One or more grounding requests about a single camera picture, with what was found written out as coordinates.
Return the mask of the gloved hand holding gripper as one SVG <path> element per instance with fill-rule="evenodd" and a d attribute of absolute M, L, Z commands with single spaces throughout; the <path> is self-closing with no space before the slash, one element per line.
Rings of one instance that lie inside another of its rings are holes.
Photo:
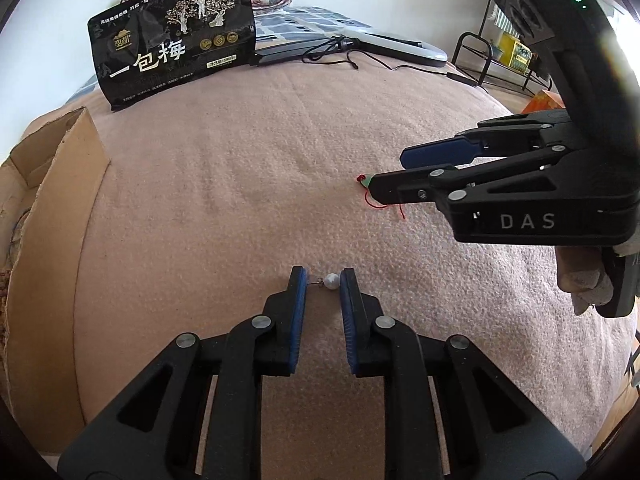
<path fill-rule="evenodd" d="M 576 315 L 601 307 L 614 298 L 614 284 L 597 247 L 555 247 L 556 278 L 570 294 Z"/>

